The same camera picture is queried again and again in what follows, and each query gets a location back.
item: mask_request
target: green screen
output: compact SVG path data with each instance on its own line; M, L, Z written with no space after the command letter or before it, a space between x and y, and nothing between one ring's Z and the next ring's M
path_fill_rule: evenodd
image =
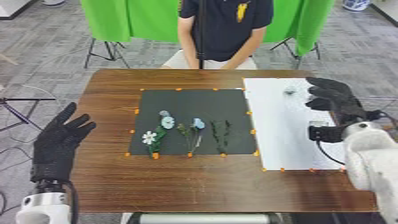
M264 42L292 37L301 56L319 37L333 0L273 0L273 5ZM97 40L129 42L136 37L177 42L179 0L81 0L81 6Z

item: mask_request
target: person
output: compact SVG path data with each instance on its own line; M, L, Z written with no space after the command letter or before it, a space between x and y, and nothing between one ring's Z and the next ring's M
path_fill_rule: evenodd
M177 51L161 69L198 69L198 4L180 0ZM273 0L209 0L204 16L204 69L255 69L252 53L273 18Z

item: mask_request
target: white flower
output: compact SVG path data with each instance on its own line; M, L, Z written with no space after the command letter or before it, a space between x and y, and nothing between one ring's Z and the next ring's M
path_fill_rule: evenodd
M161 110L157 114L159 114L161 117L170 117L170 113L168 113L166 110Z
M173 118L172 117L163 117L163 119L161 119L161 127L164 129L172 129L172 127L173 127Z
M154 142L156 133L150 133L150 131L145 132L141 138L143 138L143 144L150 145Z
M200 130L204 129L204 122L200 120L200 118L193 118L193 127Z

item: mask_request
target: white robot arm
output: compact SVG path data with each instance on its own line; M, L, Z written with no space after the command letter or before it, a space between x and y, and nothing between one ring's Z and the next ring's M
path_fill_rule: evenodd
M70 224L65 193L51 192L22 198L15 224Z
M358 190L374 192L385 222L398 223L398 144L371 122L353 124L342 138L351 184Z

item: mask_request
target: floor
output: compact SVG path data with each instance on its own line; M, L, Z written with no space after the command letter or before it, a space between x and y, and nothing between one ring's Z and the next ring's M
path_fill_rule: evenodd
M56 101L40 104L31 119L42 126L58 109L77 101L93 71L99 68L124 68L120 61L99 58L83 69L83 59L90 42L90 31L77 0L56 8L37 2L12 21L0 21L0 53L17 62L0 60L1 97L56 97ZM291 69L292 59L284 48L268 51L273 44L262 44L253 60L260 69ZM125 43L122 55L131 68L157 68L179 45L143 39ZM362 13L333 7L324 31L319 38L321 60L314 53L303 59L301 68L314 75L344 81L355 91L365 108L383 108L398 117L398 29L383 17L367 9ZM102 52L101 43L95 52ZM10 105L26 112L29 103ZM0 109L0 128L13 122ZM0 149L19 147L31 154L31 141L37 130L26 125L0 133ZM19 150L0 156L0 190L6 194L6 208L19 204L31 190L28 182L29 162ZM0 223L13 223L10 210L0 217ZM117 223L118 214L81 216L81 223Z

